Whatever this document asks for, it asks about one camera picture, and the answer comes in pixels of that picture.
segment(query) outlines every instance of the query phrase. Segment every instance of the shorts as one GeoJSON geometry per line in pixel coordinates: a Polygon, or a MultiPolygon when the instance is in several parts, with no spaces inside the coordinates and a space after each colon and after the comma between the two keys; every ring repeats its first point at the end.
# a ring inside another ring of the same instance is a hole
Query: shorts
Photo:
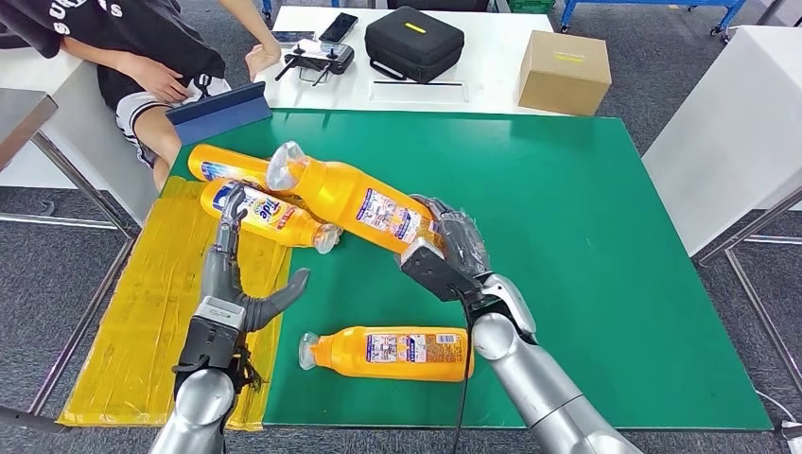
{"type": "Polygon", "coordinates": [[[195,102],[201,99],[201,96],[214,96],[231,91],[231,86],[229,86],[225,79],[209,78],[210,82],[205,87],[206,93],[204,93],[197,83],[201,78],[209,77],[205,74],[201,74],[192,78],[192,80],[189,81],[189,85],[186,87],[192,93],[192,96],[181,102],[163,102],[149,92],[137,92],[123,97],[120,99],[120,102],[117,103],[117,126],[123,131],[126,139],[136,147],[136,157],[146,166],[153,168],[158,155],[136,138],[136,134],[133,133],[133,125],[136,123],[136,119],[139,118],[139,115],[153,107],[179,107],[189,104],[190,102],[195,102]]]}

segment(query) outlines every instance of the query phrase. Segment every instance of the white cable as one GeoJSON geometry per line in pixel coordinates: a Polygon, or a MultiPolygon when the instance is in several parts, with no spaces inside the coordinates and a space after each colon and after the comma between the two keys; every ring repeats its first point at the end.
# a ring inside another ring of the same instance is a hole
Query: white cable
{"type": "Polygon", "coordinates": [[[760,392],[760,391],[758,391],[757,389],[755,389],[755,393],[758,393],[758,395],[759,395],[760,397],[763,397],[764,399],[766,399],[766,400],[770,401],[771,403],[773,403],[773,404],[777,405],[777,406],[779,407],[779,409],[780,409],[780,410],[783,410],[783,412],[784,412],[785,414],[787,414],[789,418],[791,418],[791,422],[792,422],[792,423],[795,423],[795,422],[796,422],[796,419],[794,419],[794,418],[793,418],[793,415],[791,414],[791,412],[790,412],[790,411],[788,411],[788,409],[786,409],[785,407],[783,407],[783,406],[782,406],[782,404],[780,404],[779,402],[777,402],[776,400],[774,400],[774,399],[773,399],[773,398],[772,398],[770,395],[768,395],[768,394],[764,394],[764,393],[761,393],[761,392],[760,392]]]}

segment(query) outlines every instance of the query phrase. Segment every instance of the gray carpet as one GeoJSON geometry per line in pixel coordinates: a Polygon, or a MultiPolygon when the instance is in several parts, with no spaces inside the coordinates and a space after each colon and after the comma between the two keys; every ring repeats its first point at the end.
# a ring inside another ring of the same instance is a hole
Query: gray carpet
{"type": "MultiPolygon", "coordinates": [[[[293,4],[325,3],[302,0],[293,4]]],[[[365,0],[352,0],[343,5],[356,8],[365,4],[365,0]]],[[[183,0],[182,5],[187,21],[226,59],[232,85],[245,83],[247,73],[241,62],[253,46],[253,39],[217,2],[183,0]]],[[[551,14],[554,24],[561,13],[558,2],[551,14]]],[[[664,6],[577,7],[571,33],[608,42],[614,84],[600,114],[623,118],[641,153],[721,51],[720,42],[708,37],[707,31],[723,13],[724,9],[719,8],[687,12],[664,6]]],[[[752,23],[759,14],[757,6],[747,4],[735,22],[752,23]]],[[[35,213],[43,199],[56,202],[56,216],[98,216],[91,204],[73,191],[20,188],[0,188],[0,211],[35,213]]],[[[750,214],[744,221],[755,215],[750,214]]],[[[784,216],[766,233],[802,234],[802,214],[784,216]]],[[[33,397],[121,243],[119,235],[109,232],[0,223],[0,275],[4,276],[0,281],[0,313],[4,314],[0,318],[0,403],[26,406],[33,397]]],[[[802,249],[789,246],[746,244],[738,248],[739,258],[775,317],[778,329],[796,359],[802,361],[802,320],[798,310],[802,283],[795,278],[802,266],[800,253],[802,249]]],[[[802,416],[802,396],[793,389],[726,260],[718,257],[708,268],[698,271],[755,386],[797,417],[802,416]]],[[[69,364],[64,380],[45,406],[46,414],[55,416],[63,405],[98,322],[93,322],[76,360],[69,364]]],[[[766,410],[775,423],[783,418],[772,404],[767,403],[766,410]]],[[[140,453],[147,452],[154,433],[153,429],[142,428],[91,428],[50,435],[0,426],[0,451],[140,453]]],[[[447,430],[283,428],[231,433],[228,440],[234,453],[429,453],[447,452],[451,435],[447,430]]],[[[784,443],[772,433],[637,431],[627,436],[644,451],[653,453],[787,452],[784,443]]],[[[468,430],[462,436],[461,452],[518,453],[540,449],[525,431],[468,430]]]]}

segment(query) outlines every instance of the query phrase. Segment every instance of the robotic arm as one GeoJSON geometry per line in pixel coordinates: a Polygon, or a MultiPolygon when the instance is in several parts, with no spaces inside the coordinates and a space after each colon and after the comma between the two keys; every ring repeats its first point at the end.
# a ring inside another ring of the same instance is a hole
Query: robotic arm
{"type": "Polygon", "coordinates": [[[295,271],[286,287],[266,298],[247,295],[239,280],[236,250],[245,191],[236,186],[225,203],[215,243],[206,254],[200,303],[173,367],[175,407],[150,448],[151,454],[225,452],[223,429],[245,386],[262,378],[250,362],[247,333],[264,328],[306,287],[309,270],[295,271]]]}
{"type": "Polygon", "coordinates": [[[418,238],[401,255],[401,270],[442,301],[462,302],[477,353],[545,452],[640,453],[537,343],[532,313],[515,284],[490,270],[473,220],[436,199],[415,198],[437,218],[446,251],[418,238]]]}

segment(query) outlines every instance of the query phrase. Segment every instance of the yellow plastic sheet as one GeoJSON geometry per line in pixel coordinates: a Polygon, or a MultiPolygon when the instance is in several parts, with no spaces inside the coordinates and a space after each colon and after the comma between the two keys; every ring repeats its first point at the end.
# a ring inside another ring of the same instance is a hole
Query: yellow plastic sheet
{"type": "MultiPolygon", "coordinates": [[[[59,422],[67,426],[159,426],[172,409],[174,375],[198,305],[203,257],[217,220],[203,212],[204,183],[171,177],[148,215],[59,422]]],[[[243,288],[265,296],[287,282],[289,249],[243,232],[243,288]]],[[[229,428],[259,430],[281,317],[247,338],[265,383],[237,399],[229,428]]]]}

